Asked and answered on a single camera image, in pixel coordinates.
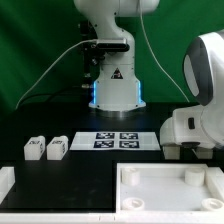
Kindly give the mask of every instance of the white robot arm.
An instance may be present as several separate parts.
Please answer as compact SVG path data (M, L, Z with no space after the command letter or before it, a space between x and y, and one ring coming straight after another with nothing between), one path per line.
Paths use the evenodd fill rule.
M224 146L224 32L197 37L183 67L188 87L201 105L175 110L161 127L161 145Z
M143 13L152 12L159 0L141 0ZM116 25L116 16L138 16L139 0L74 0L76 8L91 22L98 46L106 48L105 60L100 64L100 75L94 83L94 99L90 108L105 116L124 117L145 106L141 86L135 77L135 41L133 36ZM110 48L128 45L126 52Z

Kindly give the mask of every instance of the blue led light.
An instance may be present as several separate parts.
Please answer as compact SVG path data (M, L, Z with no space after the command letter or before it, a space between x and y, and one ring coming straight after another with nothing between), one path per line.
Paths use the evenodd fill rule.
M141 103L142 102L142 86L141 86L141 82L138 82L138 102Z
M93 104L96 104L96 82L93 84Z

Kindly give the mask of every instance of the small white cube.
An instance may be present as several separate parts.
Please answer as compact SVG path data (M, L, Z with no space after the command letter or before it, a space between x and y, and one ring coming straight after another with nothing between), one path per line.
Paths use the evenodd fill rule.
M68 138L66 136L55 137L47 146L48 160L62 160L68 151Z
M45 137L32 137L24 146L25 160L40 160L45 151Z

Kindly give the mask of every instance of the black table surface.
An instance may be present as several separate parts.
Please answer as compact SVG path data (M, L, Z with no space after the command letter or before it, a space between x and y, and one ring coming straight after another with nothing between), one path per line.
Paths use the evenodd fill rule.
M86 105L33 103L13 112L0 123L0 166L15 167L16 183L0 205L0 212L115 212L117 163L206 163L224 168L224 150L212 160L198 160L189 149L181 159L166 161L161 151L68 151L62 161L24 160L24 145L43 135L46 145L66 135L71 144L77 131L155 132L186 104L152 103L144 113L126 119L91 114Z

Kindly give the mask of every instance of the yellow warning triangle sticker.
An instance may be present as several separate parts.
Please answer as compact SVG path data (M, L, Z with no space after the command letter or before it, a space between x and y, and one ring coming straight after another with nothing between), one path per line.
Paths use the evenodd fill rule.
M111 79L123 79L123 76L121 75L120 70L117 68L112 75Z

